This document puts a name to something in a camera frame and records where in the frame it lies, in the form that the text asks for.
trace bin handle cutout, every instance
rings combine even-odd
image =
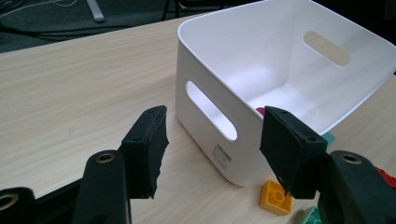
[[[305,33],[304,42],[314,51],[339,66],[346,66],[350,62],[349,52],[314,31]]]
[[[191,81],[186,85],[187,94],[206,117],[215,125],[225,138],[234,141],[237,138],[237,132],[229,119],[218,109],[215,104]]]

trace orange toy block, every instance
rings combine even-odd
[[[291,202],[291,196],[285,195],[285,190],[283,190],[279,183],[268,180],[262,186],[262,196],[260,199],[261,208],[285,216],[291,213]]]

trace white plastic bin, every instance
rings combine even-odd
[[[284,108],[324,134],[396,70],[388,41],[309,0],[267,0],[184,22],[177,117],[236,185],[272,171],[257,107]]]

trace wooden table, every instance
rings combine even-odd
[[[227,181],[175,116],[178,19],[0,54],[0,189],[43,196],[82,177],[95,152],[117,149],[140,114],[167,105],[170,145],[154,200],[132,200],[134,223],[292,223],[261,186]],[[350,150],[396,175],[396,77],[336,126],[329,151]]]

